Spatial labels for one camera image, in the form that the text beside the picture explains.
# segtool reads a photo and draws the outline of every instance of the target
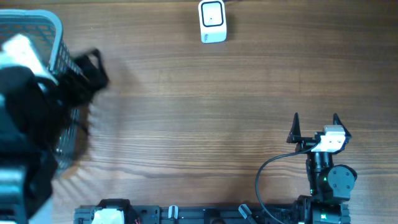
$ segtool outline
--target white device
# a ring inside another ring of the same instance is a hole
[[[222,0],[202,0],[198,6],[201,41],[205,44],[226,39],[225,5]]]

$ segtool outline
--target blurry black object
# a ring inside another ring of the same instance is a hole
[[[25,224],[49,199],[57,169],[52,151],[71,123],[70,110],[89,103],[109,82],[99,50],[75,63],[82,72],[67,70],[58,85],[26,67],[0,70],[0,220]]]

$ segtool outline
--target wooden table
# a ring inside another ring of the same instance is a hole
[[[34,8],[34,6],[17,6]],[[55,223],[102,198],[135,205],[256,203],[267,159],[337,112],[353,135],[353,223],[398,219],[398,10],[393,3],[232,1],[228,40],[202,44],[197,2],[49,4],[72,53],[99,48],[110,87],[90,106],[88,152],[55,180]],[[273,162],[266,202],[309,194],[305,156]]]

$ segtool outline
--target plastic basket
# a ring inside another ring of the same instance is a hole
[[[0,44],[16,34],[27,34],[40,42],[40,53],[48,61],[47,69],[54,75],[61,74],[68,67],[77,73],[80,68],[69,57],[69,50],[62,40],[61,20],[45,10],[0,10]],[[79,119],[79,111],[72,111],[72,119]],[[65,130],[54,149],[58,160],[58,173],[70,167],[73,162],[76,141],[76,126]]]

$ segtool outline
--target wood grain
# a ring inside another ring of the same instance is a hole
[[[75,207],[102,198],[256,203],[258,167],[294,150],[285,140],[295,112],[303,135],[335,112],[351,131],[335,164],[359,175],[353,223],[396,222],[396,4],[227,2],[228,40],[208,45],[197,2],[40,7],[59,15],[71,52],[103,52],[112,82],[90,106],[87,154],[53,182],[55,223],[71,223]],[[264,200],[309,194],[304,163],[270,164]]]

